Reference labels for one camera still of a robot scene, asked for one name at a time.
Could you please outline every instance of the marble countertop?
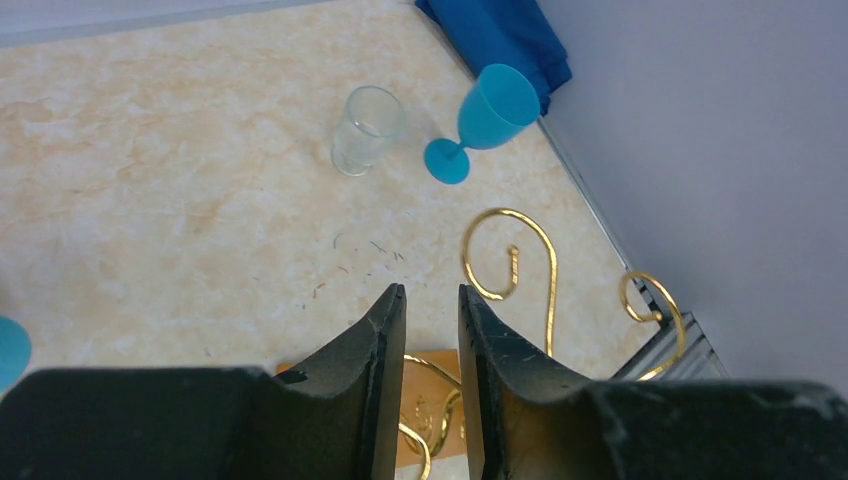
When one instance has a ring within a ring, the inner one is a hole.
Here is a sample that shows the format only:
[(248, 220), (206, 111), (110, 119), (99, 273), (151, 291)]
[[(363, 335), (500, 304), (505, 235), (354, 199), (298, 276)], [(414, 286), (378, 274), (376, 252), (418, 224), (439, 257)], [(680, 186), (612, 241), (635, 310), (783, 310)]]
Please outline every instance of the marble countertop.
[[(348, 178), (330, 163), (331, 131), (365, 84), (395, 93), (410, 125), (384, 162)], [(391, 282), (407, 288), (408, 350), (455, 347), (460, 239), (503, 206), (557, 248), (556, 358), (609, 376), (656, 326), (619, 305), (624, 268), (538, 126), (471, 151), (459, 186), (424, 167), (430, 139), (456, 138), (470, 85), (426, 17), (388, 0), (0, 50), (0, 314), (29, 331), (30, 370), (272, 369), (343, 331)], [(522, 280), (493, 306), (541, 346), (548, 266), (534, 234), (484, 224), (475, 270), (504, 286), (509, 243)]]

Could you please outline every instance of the blue fabric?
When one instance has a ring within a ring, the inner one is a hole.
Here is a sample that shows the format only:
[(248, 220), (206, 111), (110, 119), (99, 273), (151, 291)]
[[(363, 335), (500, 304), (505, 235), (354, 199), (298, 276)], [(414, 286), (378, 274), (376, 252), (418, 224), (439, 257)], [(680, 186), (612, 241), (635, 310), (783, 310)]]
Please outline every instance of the blue fabric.
[(492, 63), (521, 72), (548, 113), (550, 94), (571, 79), (565, 48), (536, 0), (416, 0), (439, 24), (474, 76)]

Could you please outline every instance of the white wall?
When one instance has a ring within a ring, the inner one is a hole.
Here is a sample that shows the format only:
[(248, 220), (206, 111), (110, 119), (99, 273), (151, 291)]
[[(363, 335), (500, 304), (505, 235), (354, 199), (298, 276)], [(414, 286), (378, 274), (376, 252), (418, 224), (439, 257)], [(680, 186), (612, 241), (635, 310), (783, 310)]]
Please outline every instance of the white wall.
[(848, 393), (848, 2), (539, 3), (574, 72), (548, 128), (632, 266), (731, 375)]

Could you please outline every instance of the blue wine glass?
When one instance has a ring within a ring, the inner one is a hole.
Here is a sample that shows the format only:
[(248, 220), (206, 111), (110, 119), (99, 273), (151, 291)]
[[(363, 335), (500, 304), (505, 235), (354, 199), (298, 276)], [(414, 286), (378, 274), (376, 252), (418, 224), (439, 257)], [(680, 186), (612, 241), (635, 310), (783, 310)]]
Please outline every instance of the blue wine glass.
[(0, 393), (24, 373), (31, 352), (26, 330), (12, 319), (0, 316)]
[(510, 141), (539, 117), (539, 96), (518, 70), (492, 64), (459, 109), (459, 143), (447, 138), (430, 142), (424, 150), (427, 170), (442, 183), (454, 185), (468, 176), (471, 164), (466, 148), (486, 150)]

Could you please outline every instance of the gold spiral ornament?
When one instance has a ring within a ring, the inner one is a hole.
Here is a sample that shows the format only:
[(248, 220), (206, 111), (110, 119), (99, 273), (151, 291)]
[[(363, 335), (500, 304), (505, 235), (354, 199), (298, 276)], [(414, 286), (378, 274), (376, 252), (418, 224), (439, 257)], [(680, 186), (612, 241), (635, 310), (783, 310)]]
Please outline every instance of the gold spiral ornament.
[(515, 218), (530, 227), (534, 232), (536, 232), (536, 235), (539, 236), (539, 239), (542, 240), (542, 243), (545, 244), (545, 248), (548, 250), (548, 260), (551, 267), (551, 280), (548, 284), (548, 317), (545, 321), (545, 353), (549, 356), (553, 356), (554, 318), (556, 317), (557, 259), (556, 251), (554, 250), (553, 243), (551, 243), (551, 239), (548, 237), (548, 234), (542, 230), (542, 227), (540, 227), (538, 223), (527, 215), (511, 208), (492, 208), (484, 211), (480, 215), (477, 215), (477, 217), (471, 221), (468, 229), (465, 230), (465, 235), (462, 237), (460, 259), (462, 260), (462, 266), (465, 268), (465, 276), (468, 277), (468, 281), (471, 282), (471, 285), (480, 292), (480, 295), (488, 298), (489, 300), (504, 300), (510, 296), (512, 292), (515, 291), (515, 287), (518, 286), (518, 247), (515, 245), (510, 245), (506, 249), (507, 255), (509, 255), (510, 259), (510, 279), (509, 286), (507, 286), (503, 291), (496, 292), (485, 288), (477, 280), (477, 277), (474, 275), (474, 270), (471, 268), (471, 258), (468, 254), (468, 247), (471, 244), (471, 234), (474, 233), (474, 230), (477, 229), (483, 220), (498, 215)]
[(638, 270), (628, 272), (621, 277), (621, 280), (618, 282), (618, 298), (621, 301), (621, 305), (624, 307), (624, 310), (627, 312), (627, 315), (639, 323), (661, 322), (663, 319), (663, 315), (660, 312), (651, 311), (648, 315), (640, 315), (633, 309), (633, 306), (630, 304), (630, 300), (627, 299), (627, 282), (636, 278), (641, 278), (650, 282), (657, 290), (659, 290), (660, 295), (662, 295), (663, 299), (668, 304), (668, 309), (671, 311), (671, 318), (674, 321), (674, 328), (677, 330), (677, 349), (675, 350), (674, 355), (639, 377), (639, 380), (650, 380), (660, 373), (668, 370), (669, 367), (677, 363), (677, 361), (680, 360), (680, 357), (683, 356), (683, 351), (686, 348), (686, 330), (683, 328), (683, 315), (680, 313), (680, 308), (677, 307), (677, 302), (674, 301), (674, 298), (670, 293), (668, 293), (668, 290), (666, 290), (659, 280), (646, 272)]
[[(471, 221), (468, 228), (465, 230), (465, 234), (462, 238), (460, 259), (462, 261), (463, 268), (465, 269), (465, 276), (468, 278), (468, 281), (474, 286), (474, 288), (480, 293), (480, 295), (489, 300), (505, 300), (507, 297), (512, 295), (512, 293), (515, 291), (515, 288), (518, 286), (519, 250), (518, 247), (516, 247), (515, 245), (510, 245), (509, 247), (507, 247), (507, 255), (509, 255), (510, 259), (510, 279), (509, 285), (505, 289), (501, 291), (493, 291), (483, 287), (483, 285), (480, 284), (480, 281), (477, 280), (477, 277), (474, 275), (474, 270), (471, 267), (471, 258), (468, 253), (471, 244), (471, 236), (484, 220), (494, 216), (506, 216), (521, 221), (522, 223), (530, 227), (530, 229), (532, 229), (534, 232), (536, 232), (536, 235), (539, 237), (539, 239), (542, 241), (548, 251), (548, 260), (550, 264), (550, 282), (548, 284), (548, 312), (545, 321), (545, 353), (547, 353), (549, 356), (553, 356), (558, 264), (556, 251), (554, 250), (553, 243), (551, 242), (550, 237), (548, 237), (548, 234), (545, 233), (545, 231), (542, 229), (542, 227), (539, 226), (538, 223), (536, 223), (529, 216), (511, 208), (492, 208), (479, 214), (476, 218), (474, 218), (474, 220)], [(630, 301), (627, 298), (627, 283), (636, 278), (641, 278), (650, 282), (657, 288), (657, 290), (659, 290), (663, 299), (668, 303), (668, 307), (671, 311), (672, 319), (674, 321), (674, 326), (677, 331), (677, 349), (674, 355), (672, 355), (671, 358), (669, 358), (662, 364), (654, 367), (647, 373), (643, 374), (639, 378), (639, 380), (641, 381), (649, 380), (651, 378), (656, 377), (657, 375), (666, 371), (669, 367), (674, 365), (674, 363), (676, 363), (680, 359), (680, 357), (683, 356), (686, 344), (686, 331), (683, 328), (683, 315), (681, 314), (677, 303), (674, 301), (674, 298), (656, 278), (646, 272), (628, 272), (624, 276), (622, 276), (621, 280), (619, 281), (619, 299), (621, 301), (621, 305), (624, 307), (624, 310), (627, 312), (627, 315), (630, 316), (630, 318), (632, 318), (633, 320), (640, 323), (660, 322), (663, 320), (663, 315), (660, 312), (652, 311), (650, 314), (640, 315), (631, 305)], [(419, 475), (419, 480), (427, 480), (430, 475), (432, 457), (435, 457), (436, 454), (438, 454), (444, 446), (445, 440), (447, 439), (448, 432), (450, 430), (454, 408), (459, 402), (462, 401), (462, 396), (460, 393), (461, 384), (456, 377), (454, 377), (449, 372), (432, 362), (428, 362), (422, 358), (418, 358), (412, 355), (404, 355), (404, 361), (412, 362), (429, 369), (430, 371), (441, 377), (443, 380), (450, 383), (453, 387), (453, 389), (445, 399), (444, 406), (442, 408), (441, 422), (438, 423), (438, 434), (436, 435), (436, 438), (432, 443), (428, 443), (427, 441), (425, 441), (421, 435), (415, 432), (412, 428), (406, 426), (404, 423), (401, 422), (398, 425), (400, 431), (405, 435), (407, 445), (415, 453), (421, 455), (421, 473)], [(464, 425), (462, 425), (460, 428), (461, 433), (463, 434), (462, 437), (464, 439)]]

